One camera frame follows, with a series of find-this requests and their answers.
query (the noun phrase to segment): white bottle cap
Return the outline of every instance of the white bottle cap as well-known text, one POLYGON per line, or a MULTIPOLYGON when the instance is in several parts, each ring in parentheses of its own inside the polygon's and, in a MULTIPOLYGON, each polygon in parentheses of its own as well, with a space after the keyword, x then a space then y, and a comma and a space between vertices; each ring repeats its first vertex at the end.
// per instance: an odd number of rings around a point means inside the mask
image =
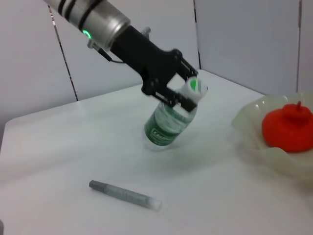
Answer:
POLYGON ((205 85, 200 79, 197 79, 197 77, 190 77, 181 88, 180 94, 198 104, 207 93, 207 90, 207 85, 205 85))

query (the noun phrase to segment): cable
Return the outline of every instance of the cable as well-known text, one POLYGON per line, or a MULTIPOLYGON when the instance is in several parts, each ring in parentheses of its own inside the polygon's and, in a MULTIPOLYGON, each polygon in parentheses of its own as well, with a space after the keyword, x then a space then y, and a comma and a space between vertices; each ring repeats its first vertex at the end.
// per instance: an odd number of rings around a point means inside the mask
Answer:
POLYGON ((113 62, 113 63, 117 63, 117 64, 124 64, 123 61, 116 61, 116 60, 113 60, 103 49, 99 49, 97 51, 100 55, 102 55, 107 61, 109 62, 113 62))
POLYGON ((125 62, 123 62, 123 61, 111 60, 111 62, 113 62, 113 63, 117 63, 117 64, 125 64, 125 62))

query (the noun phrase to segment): bottle cap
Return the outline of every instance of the bottle cap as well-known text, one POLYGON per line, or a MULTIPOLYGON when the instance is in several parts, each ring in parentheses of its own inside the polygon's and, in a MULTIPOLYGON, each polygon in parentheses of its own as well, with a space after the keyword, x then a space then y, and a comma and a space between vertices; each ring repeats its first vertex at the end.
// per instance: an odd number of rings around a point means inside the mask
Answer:
POLYGON ((207 93, 207 90, 207 85, 205 85, 200 79, 197 77, 190 77, 181 88, 180 94, 198 104, 207 93))
POLYGON ((98 182, 98 181, 94 181, 94 180, 91 180, 89 183, 90 188, 97 190, 99 192, 104 192, 104 193, 106 193, 107 185, 108 184, 104 184, 102 182, 98 182))

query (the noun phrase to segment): silver cylindrical motor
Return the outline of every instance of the silver cylindrical motor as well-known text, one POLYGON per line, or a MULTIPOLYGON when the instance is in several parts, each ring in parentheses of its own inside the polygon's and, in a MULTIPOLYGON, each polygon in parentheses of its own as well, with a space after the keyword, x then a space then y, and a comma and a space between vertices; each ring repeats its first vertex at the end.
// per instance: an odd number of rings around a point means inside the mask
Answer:
POLYGON ((44 1, 106 51, 131 23, 107 0, 44 1))

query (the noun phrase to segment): green led light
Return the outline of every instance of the green led light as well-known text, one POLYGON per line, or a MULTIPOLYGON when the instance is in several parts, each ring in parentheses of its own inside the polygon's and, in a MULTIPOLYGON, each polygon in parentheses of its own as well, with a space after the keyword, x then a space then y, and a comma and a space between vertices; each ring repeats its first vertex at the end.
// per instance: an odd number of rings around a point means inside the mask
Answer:
POLYGON ((88 33, 88 31, 83 30, 83 33, 84 33, 89 39, 91 39, 91 35, 90 35, 90 33, 88 33))

